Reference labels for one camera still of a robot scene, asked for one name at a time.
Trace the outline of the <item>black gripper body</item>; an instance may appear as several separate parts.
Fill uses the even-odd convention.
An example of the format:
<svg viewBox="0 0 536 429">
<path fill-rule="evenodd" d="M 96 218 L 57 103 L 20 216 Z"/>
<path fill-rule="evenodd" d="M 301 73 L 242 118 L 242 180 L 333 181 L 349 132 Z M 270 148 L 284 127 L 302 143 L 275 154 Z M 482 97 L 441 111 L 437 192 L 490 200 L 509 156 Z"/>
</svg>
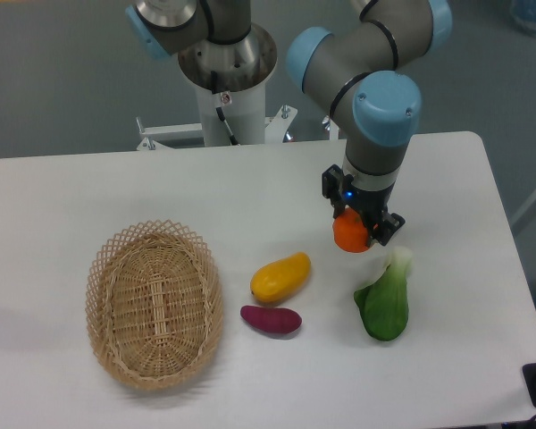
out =
<svg viewBox="0 0 536 429">
<path fill-rule="evenodd" d="M 350 173 L 343 173 L 341 168 L 333 164 L 322 173 L 322 195 L 329 199 L 342 198 L 346 208 L 355 210 L 364 223 L 376 223 L 382 210 L 388 209 L 388 202 L 394 184 L 385 189 L 367 190 L 356 184 L 355 177 Z"/>
</svg>

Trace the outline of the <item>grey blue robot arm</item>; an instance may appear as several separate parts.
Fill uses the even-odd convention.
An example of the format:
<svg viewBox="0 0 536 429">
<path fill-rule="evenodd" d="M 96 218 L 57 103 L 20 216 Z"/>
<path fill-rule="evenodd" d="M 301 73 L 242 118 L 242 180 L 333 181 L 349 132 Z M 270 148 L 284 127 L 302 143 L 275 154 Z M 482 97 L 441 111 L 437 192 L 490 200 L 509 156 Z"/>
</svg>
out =
<svg viewBox="0 0 536 429">
<path fill-rule="evenodd" d="M 359 216 L 366 246 L 384 245 L 405 222 L 388 201 L 422 109 L 419 88 L 398 68 L 448 39 L 452 12 L 445 1 L 359 1 L 356 11 L 358 26 L 345 36 L 301 32 L 285 66 L 347 137 L 342 165 L 322 174 L 323 196 L 335 215 Z M 126 16 L 152 56 L 177 57 L 207 146 L 267 140 L 265 85 L 278 53 L 248 1 L 135 1 Z"/>
</svg>

